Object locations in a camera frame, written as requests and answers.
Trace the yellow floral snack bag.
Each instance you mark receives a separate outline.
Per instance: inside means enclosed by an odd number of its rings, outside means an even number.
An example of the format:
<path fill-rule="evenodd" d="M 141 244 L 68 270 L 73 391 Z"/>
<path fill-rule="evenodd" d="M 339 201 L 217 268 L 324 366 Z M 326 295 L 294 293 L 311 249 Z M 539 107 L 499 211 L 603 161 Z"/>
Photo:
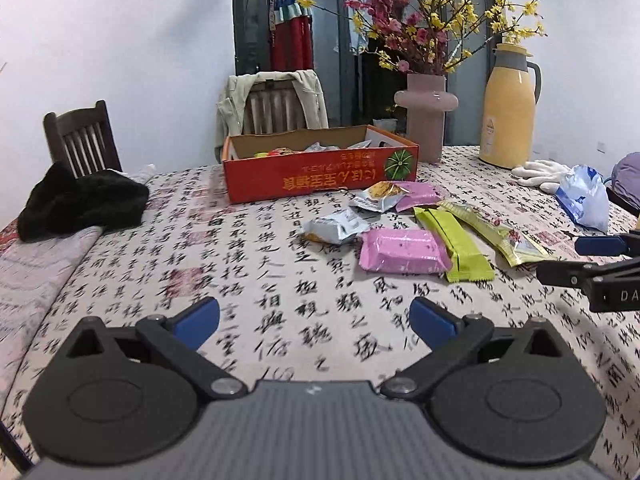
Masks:
<path fill-rule="evenodd" d="M 511 221 L 491 217 L 480 208 L 456 200 L 442 200 L 438 206 L 483 237 L 490 246 L 500 252 L 511 268 L 554 259 L 546 248 L 532 240 Z"/>

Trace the white blue snack packet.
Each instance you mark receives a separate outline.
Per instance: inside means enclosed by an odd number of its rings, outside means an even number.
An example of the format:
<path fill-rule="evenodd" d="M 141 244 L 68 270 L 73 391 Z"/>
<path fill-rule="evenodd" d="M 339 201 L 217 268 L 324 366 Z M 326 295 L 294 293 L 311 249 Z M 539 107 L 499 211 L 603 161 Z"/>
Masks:
<path fill-rule="evenodd" d="M 303 226 L 303 238 L 312 242 L 343 245 L 370 230 L 370 224 L 352 208 L 310 220 Z"/>

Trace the red cardboard snack box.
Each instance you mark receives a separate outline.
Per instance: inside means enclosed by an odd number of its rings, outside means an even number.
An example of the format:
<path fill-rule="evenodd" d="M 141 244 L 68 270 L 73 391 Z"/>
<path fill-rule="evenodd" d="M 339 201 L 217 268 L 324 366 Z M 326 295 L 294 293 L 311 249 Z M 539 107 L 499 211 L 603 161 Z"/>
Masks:
<path fill-rule="evenodd" d="M 371 125 L 229 136 L 221 162 L 234 204 L 413 181 L 420 148 Z"/>

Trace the short green snack pack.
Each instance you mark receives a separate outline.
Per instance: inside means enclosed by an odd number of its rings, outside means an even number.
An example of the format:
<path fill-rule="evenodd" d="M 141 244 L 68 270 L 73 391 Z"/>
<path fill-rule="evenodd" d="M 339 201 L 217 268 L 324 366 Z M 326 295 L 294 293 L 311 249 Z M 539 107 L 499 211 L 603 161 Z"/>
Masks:
<path fill-rule="evenodd" d="M 451 268 L 446 272 L 450 284 L 494 279 L 494 269 L 453 214 L 420 207 L 414 207 L 413 213 L 424 229 L 437 234 L 444 243 L 451 261 Z"/>

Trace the pink snack packet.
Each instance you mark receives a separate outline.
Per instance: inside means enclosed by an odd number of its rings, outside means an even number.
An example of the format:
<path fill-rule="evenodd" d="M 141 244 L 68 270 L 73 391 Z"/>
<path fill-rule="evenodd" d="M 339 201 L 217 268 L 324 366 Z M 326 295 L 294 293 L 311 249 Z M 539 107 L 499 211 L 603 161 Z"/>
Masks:
<path fill-rule="evenodd" d="M 400 181 L 397 185 L 406 192 L 395 206 L 397 212 L 406 211 L 413 207 L 437 205 L 449 197 L 447 190 L 428 182 Z"/>
<path fill-rule="evenodd" d="M 442 274 L 451 270 L 447 248 L 427 230 L 376 229 L 361 235 L 360 268 L 389 274 Z"/>

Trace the wooden chair with jacket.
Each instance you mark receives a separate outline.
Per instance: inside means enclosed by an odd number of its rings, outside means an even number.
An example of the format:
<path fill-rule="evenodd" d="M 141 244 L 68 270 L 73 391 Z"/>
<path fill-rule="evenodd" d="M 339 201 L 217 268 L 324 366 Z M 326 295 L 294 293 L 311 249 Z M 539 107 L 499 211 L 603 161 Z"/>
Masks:
<path fill-rule="evenodd" d="M 268 79 L 250 89 L 244 108 L 243 134 L 273 134 L 307 127 L 292 80 Z"/>

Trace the blue white plastic bag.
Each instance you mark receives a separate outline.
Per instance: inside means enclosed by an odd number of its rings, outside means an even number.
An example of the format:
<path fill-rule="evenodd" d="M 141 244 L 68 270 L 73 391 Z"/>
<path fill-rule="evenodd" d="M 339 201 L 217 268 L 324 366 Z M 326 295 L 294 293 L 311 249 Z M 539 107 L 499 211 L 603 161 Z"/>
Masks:
<path fill-rule="evenodd" d="M 554 196 L 575 224 L 608 232 L 608 193 L 597 170 L 586 165 L 570 168 L 561 178 Z"/>

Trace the pink vase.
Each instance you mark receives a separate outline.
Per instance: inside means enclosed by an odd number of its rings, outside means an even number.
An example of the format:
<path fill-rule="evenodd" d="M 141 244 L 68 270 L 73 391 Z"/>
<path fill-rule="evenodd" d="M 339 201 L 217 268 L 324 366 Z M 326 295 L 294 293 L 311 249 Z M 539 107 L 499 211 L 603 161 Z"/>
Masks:
<path fill-rule="evenodd" d="M 437 164 L 444 146 L 445 116 L 459 106 L 446 90 L 446 77 L 408 74 L 407 89 L 394 95 L 395 104 L 407 111 L 407 136 L 419 147 L 419 159 Z"/>

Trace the white work gloves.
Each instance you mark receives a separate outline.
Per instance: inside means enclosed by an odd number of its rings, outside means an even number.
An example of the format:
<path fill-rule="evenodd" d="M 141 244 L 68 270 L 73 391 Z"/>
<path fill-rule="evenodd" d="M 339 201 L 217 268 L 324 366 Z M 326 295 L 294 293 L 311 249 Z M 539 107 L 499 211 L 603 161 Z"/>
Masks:
<path fill-rule="evenodd" d="M 540 192 L 554 195 L 560 186 L 560 182 L 570 167 L 554 162 L 553 160 L 529 160 L 522 166 L 511 170 L 514 181 L 526 188 L 538 188 Z"/>

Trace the dark wooden chair left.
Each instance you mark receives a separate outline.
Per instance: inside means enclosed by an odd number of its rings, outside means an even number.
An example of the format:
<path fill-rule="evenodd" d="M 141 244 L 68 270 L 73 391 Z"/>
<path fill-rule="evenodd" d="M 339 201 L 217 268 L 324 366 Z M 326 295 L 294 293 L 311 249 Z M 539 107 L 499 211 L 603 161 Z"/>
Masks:
<path fill-rule="evenodd" d="M 122 170 L 104 100 L 62 115 L 50 112 L 43 117 L 43 129 L 52 162 L 60 162 L 76 178 Z"/>

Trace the orange chip snack packet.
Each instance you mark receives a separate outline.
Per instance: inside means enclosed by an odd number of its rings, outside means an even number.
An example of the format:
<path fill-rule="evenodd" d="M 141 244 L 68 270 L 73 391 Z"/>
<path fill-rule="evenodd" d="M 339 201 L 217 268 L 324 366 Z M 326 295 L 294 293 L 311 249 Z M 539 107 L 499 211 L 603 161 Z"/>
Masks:
<path fill-rule="evenodd" d="M 357 192 L 350 204 L 353 207 L 382 214 L 393 209 L 408 191 L 393 181 L 381 181 Z"/>

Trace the yellow and pink flower branches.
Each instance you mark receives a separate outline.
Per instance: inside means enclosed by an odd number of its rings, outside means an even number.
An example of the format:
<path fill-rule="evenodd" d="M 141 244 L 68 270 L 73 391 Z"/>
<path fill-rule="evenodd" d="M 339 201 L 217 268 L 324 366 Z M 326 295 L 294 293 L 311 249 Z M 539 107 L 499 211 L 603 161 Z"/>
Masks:
<path fill-rule="evenodd" d="M 540 0 L 345 0 L 355 51 L 404 74 L 444 76 L 493 41 L 517 46 L 546 34 Z"/>

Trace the beige jacket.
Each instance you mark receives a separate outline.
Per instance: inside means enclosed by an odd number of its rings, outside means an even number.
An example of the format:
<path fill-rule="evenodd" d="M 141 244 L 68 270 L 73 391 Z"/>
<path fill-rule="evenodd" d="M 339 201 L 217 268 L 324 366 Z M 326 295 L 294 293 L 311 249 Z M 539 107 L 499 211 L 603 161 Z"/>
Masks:
<path fill-rule="evenodd" d="M 302 103 L 307 127 L 326 129 L 329 127 L 326 99 L 320 79 L 314 70 L 295 72 L 258 72 L 241 76 L 230 76 L 221 91 L 216 111 L 216 136 L 214 156 L 221 161 L 224 141 L 228 136 L 242 136 L 245 102 L 250 89 L 258 82 L 268 79 L 292 80 L 295 92 Z"/>

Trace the yellow thermos jug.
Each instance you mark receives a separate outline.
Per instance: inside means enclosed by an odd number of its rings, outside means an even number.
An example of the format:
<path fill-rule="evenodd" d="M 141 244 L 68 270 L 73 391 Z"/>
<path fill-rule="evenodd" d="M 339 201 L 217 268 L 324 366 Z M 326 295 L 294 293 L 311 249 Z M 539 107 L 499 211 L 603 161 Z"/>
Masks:
<path fill-rule="evenodd" d="M 495 57 L 484 95 L 480 159 L 513 169 L 524 165 L 532 150 L 541 70 L 516 44 L 498 44 Z"/>

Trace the calligraphy print tablecloth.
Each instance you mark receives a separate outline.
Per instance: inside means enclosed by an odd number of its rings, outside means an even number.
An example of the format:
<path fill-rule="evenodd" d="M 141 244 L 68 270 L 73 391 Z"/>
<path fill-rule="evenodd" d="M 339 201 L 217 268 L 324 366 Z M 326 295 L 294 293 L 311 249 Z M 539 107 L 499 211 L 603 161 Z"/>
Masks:
<path fill-rule="evenodd" d="M 594 314 L 578 290 L 541 285 L 490 246 L 489 282 L 451 284 L 433 275 L 364 272 L 356 245 L 324 246 L 299 231 L 345 209 L 346 192 L 232 205 L 218 167 L 151 180 L 142 225 L 100 236 L 44 315 L 1 400 L 21 445 L 24 400 L 76 323 L 95 315 L 116 326 L 173 315 L 216 298 L 221 323 L 202 351 L 243 382 L 364 379 L 382 382 L 426 347 L 408 325 L 411 300 L 456 315 L 480 312 L 499 326 L 548 318 L 601 390 L 608 420 L 593 461 L 617 479 L 639 472 L 639 317 Z"/>

